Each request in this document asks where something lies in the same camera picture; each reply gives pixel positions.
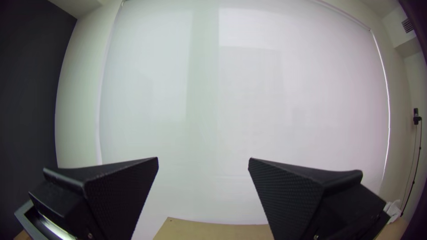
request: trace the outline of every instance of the ceiling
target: ceiling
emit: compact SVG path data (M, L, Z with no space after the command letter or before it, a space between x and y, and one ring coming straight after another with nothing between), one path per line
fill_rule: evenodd
M360 0L370 7L380 18L387 16L400 6L398 0Z
M107 0L48 0L75 18L102 6Z

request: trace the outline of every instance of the black device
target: black device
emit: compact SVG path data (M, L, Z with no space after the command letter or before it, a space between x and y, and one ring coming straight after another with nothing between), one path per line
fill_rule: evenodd
M372 240L389 220L362 171L333 172L251 158L249 173L275 240Z
M423 119L418 115L418 108L414 108L414 117L413 117L414 125L418 125L418 122L421 120Z
M131 239L157 171L156 157L44 168L45 181L15 216L35 240Z

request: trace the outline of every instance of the black perforated mesh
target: black perforated mesh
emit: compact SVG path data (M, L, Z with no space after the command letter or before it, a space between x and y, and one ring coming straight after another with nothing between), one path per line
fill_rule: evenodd
M157 168L157 159L148 160L85 183L85 198L108 240L131 239Z
M267 161L249 160L249 172L274 239L300 239L320 203L323 187Z

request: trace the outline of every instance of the white wall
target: white wall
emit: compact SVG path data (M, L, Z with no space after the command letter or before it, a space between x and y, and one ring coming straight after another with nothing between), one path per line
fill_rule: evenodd
M372 35L318 4L268 3L121 9L102 84L102 160L160 164L134 238L152 238L167 216L265 223L251 156L361 168L379 191L388 106Z
M402 26L402 21L406 18L407 16L400 6L383 18L383 24L386 26L393 47L397 47L400 44L416 37L415 31L410 31L408 33L405 32L405 29Z
M65 52L56 96L58 166L97 164L99 88L111 29L121 0L79 18Z
M106 32L111 31L119 2L115 1L115 7L112 7L115 8L114 11L107 11L107 8L103 7L102 12L105 11L105 15L99 13L95 15L99 20L95 18L88 21L94 22L93 24L79 24L79 20L76 29L82 30L78 31L78 34L73 34L70 40L63 62L56 103L56 152L60 167L96 164L97 84L109 36ZM391 102L390 149L379 194L385 200L401 199L407 180L407 176L402 176L401 173L409 172L412 158L410 139L413 131L409 86L403 60L394 50L381 19L365 4L358 0L326 0L326 2L345 10L375 32L385 63ZM103 28L105 31L102 34L93 34L93 31L98 31L99 26L105 26Z
M390 94L390 147L379 195L386 201L403 198L412 158L412 109L405 65L396 52L381 19L359 0L325 0L369 26L383 57Z
M418 108L419 115L427 120L427 67L425 59L422 52L414 54L410 57L404 59L406 72L409 81L409 87L411 91L411 105L412 108ZM411 150L413 150L414 139L415 139L415 126L412 126L411 132ZM409 189L412 185L412 178L415 173L415 165L417 161L418 146L419 146L419 136L420 136L420 125L418 125L418 134L416 139L416 149L414 156L414 166L412 168L411 177L409 179L407 187L407 195ZM418 204L421 193L423 192L424 184L427 178L427 124L424 123L423 129L423 140L421 146L421 154L419 157L419 166L417 171L417 176L415 179L415 184L412 189L411 197L408 201L406 210L404 212L403 218L409 221L414 214L416 206Z

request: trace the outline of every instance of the black cable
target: black cable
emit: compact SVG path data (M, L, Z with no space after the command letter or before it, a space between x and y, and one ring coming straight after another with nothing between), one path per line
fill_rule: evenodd
M419 155L420 155L420 152L421 152L421 140L422 140L422 137L423 137L423 121L421 121L421 132L419 134L418 159L417 159L417 165L415 167L414 179L412 180L412 185L411 185L411 188L409 189L408 197L406 198L405 207L403 207L402 214L400 214L400 216L403 216L403 212L405 211L406 205L408 204L409 197L411 196L412 187L414 187L414 184L415 184L415 177L417 176L418 163L419 163Z
M405 192L403 193L402 205L400 205L400 207L403 206L403 201L405 200L406 191L408 190L408 184L409 184L409 179L411 177L412 168L414 166L415 150L417 147L417 133L418 133L418 125L415 125L414 151L412 152L411 168L409 169L409 176L408 176L408 180L406 181Z

